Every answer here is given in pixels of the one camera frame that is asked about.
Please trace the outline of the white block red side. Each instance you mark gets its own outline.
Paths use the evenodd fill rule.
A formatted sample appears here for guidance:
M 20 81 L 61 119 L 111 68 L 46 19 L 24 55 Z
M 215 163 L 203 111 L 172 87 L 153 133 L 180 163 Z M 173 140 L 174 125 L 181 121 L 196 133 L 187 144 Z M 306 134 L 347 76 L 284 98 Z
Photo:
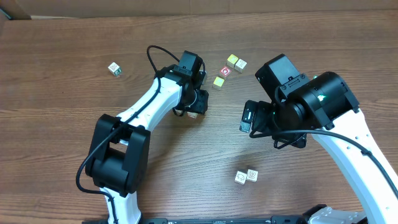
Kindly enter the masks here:
M 191 117 L 191 118 L 193 118 L 193 119 L 196 119 L 197 116 L 198 116 L 197 113 L 192 113 L 192 112 L 188 112 L 187 114 L 188 114 L 189 117 Z

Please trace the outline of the white wooden number block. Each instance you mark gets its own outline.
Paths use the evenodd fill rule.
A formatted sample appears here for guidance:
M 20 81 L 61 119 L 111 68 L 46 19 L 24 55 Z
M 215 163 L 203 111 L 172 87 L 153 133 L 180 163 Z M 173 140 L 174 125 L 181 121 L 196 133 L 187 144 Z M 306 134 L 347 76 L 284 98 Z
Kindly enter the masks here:
M 251 182 L 256 182 L 258 178 L 258 171 L 248 169 L 246 180 L 251 181 Z

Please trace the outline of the white block green edge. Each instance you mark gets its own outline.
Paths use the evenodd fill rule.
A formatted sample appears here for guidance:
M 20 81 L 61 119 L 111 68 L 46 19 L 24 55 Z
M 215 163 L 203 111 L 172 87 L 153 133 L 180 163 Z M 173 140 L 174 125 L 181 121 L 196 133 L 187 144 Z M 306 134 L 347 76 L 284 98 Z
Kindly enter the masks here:
M 236 183 L 239 183 L 241 185 L 244 185 L 247 179 L 247 173 L 245 172 L 241 172 L 241 171 L 237 171 L 236 176 L 234 178 L 234 181 Z

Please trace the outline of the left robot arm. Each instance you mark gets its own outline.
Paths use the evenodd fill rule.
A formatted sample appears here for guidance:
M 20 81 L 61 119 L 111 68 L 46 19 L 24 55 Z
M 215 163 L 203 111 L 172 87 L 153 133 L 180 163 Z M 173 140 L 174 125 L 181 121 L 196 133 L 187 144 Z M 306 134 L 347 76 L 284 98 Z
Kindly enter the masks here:
M 76 173 L 76 186 L 104 195 L 109 217 L 104 223 L 139 223 L 137 188 L 148 163 L 151 132 L 173 111 L 194 118 L 208 109 L 205 63 L 185 51 L 176 64 L 155 70 L 149 90 L 117 116 L 103 114 L 96 122 L 90 151 Z

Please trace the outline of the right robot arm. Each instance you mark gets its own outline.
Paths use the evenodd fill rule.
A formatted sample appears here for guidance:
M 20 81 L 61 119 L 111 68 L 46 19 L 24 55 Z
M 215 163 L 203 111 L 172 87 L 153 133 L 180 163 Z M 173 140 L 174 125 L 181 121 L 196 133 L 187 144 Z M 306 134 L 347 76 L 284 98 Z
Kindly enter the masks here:
M 255 74 L 270 102 L 249 100 L 240 130 L 270 137 L 274 147 L 303 148 L 312 136 L 348 181 L 360 212 L 319 204 L 301 215 L 276 215 L 271 223 L 396 223 L 397 174 L 375 142 L 348 84 L 334 72 L 308 78 L 285 55 Z

